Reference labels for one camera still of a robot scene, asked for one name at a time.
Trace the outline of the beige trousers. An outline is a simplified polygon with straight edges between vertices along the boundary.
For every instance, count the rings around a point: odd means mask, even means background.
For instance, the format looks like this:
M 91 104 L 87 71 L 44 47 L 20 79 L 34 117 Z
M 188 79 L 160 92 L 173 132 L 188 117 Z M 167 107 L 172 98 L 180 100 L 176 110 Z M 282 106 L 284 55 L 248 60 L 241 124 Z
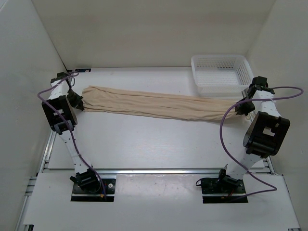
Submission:
M 226 111 L 235 104 L 232 100 L 99 86 L 88 86 L 83 89 L 82 101 L 85 112 L 106 112 L 186 121 L 221 121 Z

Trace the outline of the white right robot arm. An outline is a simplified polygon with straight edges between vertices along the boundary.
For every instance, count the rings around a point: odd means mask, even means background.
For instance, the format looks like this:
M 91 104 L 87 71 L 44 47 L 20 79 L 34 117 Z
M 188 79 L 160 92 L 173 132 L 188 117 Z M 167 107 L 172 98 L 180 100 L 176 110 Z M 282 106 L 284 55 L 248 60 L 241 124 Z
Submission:
M 276 155 L 290 127 L 290 120 L 281 117 L 276 109 L 273 90 L 257 90 L 253 98 L 264 101 L 256 106 L 257 113 L 244 136 L 239 163 L 225 166 L 216 180 L 217 189 L 224 193 L 238 187 L 244 174 L 256 162 Z

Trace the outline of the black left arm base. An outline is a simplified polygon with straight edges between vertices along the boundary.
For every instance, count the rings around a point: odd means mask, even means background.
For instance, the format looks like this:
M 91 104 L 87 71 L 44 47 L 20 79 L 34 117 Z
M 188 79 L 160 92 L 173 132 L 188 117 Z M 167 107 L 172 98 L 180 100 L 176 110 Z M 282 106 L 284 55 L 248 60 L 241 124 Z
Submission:
M 72 202 L 113 202 L 115 198 L 116 178 L 102 178 L 88 170 L 71 176 L 73 182 Z

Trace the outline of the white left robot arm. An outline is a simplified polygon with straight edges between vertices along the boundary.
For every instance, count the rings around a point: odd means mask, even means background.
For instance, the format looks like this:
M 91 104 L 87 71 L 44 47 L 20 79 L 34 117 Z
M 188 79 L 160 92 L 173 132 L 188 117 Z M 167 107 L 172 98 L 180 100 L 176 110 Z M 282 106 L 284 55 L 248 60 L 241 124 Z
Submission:
M 51 87 L 39 92 L 38 98 L 50 128 L 60 136 L 73 162 L 75 176 L 71 181 L 91 193 L 97 192 L 101 181 L 91 164 L 81 156 L 74 137 L 77 117 L 73 108 L 81 103 L 81 97 L 72 90 L 69 77 L 52 79 Z

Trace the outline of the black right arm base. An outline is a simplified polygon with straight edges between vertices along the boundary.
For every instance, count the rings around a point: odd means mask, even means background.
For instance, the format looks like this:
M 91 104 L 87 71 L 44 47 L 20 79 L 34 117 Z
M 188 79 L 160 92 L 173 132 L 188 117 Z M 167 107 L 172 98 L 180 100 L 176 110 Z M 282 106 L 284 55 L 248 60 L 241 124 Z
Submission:
M 243 180 L 227 175 L 227 166 L 220 169 L 217 178 L 201 178 L 195 183 L 201 187 L 203 204 L 248 203 Z

